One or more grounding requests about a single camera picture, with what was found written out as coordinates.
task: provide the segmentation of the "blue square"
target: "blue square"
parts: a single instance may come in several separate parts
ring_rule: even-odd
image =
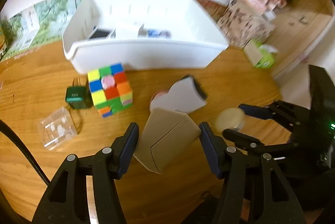
[[[123,72],[123,68],[121,64],[116,64],[111,66],[112,74],[115,75],[116,73]]]
[[[102,116],[103,117],[108,117],[108,116],[110,116],[110,115],[112,115],[113,113],[110,111],[109,113],[106,113],[106,114],[103,114]]]
[[[101,80],[95,80],[89,83],[89,89],[91,93],[96,92],[98,90],[103,90],[103,86],[101,85]]]

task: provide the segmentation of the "orange object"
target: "orange object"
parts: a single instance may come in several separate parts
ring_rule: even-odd
[[[107,114],[111,111],[111,107],[104,107],[104,108],[101,108],[101,109],[98,109],[98,112],[103,115],[103,114]]]
[[[116,73],[114,79],[116,84],[128,81],[125,72]]]
[[[118,92],[119,92],[120,95],[124,95],[124,94],[128,94],[128,93],[132,92],[128,81],[119,83],[116,86],[116,88],[118,89]]]
[[[105,92],[107,100],[120,96],[119,92],[118,92],[118,89],[116,89],[116,87],[110,87],[110,88],[106,89],[104,92]]]

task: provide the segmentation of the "wooden table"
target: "wooden table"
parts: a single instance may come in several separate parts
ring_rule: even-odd
[[[200,70],[128,72],[134,106],[102,119],[95,108],[71,113],[79,135],[54,151],[46,150],[37,123],[62,106],[66,88],[77,73],[63,54],[61,42],[43,46],[0,63],[0,114],[26,144],[49,179],[71,153],[84,157],[112,144],[129,123],[143,129],[149,117],[151,96],[186,74],[192,74],[207,92],[207,105],[190,117],[199,124],[211,122],[222,110],[240,103],[265,105],[280,98],[269,72],[254,69],[241,50],[229,48]],[[273,121],[247,118],[242,132],[265,144],[287,141],[289,132]],[[146,170],[135,158],[127,174],[116,181],[128,223],[180,223],[207,190],[217,193],[222,182],[210,172],[197,139],[162,175]],[[0,188],[13,209],[31,220],[46,189],[29,162],[4,135],[0,135]]]

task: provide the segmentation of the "white plastic bin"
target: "white plastic bin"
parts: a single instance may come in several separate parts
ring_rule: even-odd
[[[172,36],[86,40],[94,26],[112,29],[123,21]],[[83,0],[63,33],[65,57],[80,74],[119,62],[125,70],[204,68],[228,45],[195,0]]]

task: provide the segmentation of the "clear plastic box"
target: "clear plastic box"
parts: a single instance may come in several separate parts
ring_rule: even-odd
[[[52,150],[77,135],[69,111],[61,107],[38,124],[42,143],[45,148]]]

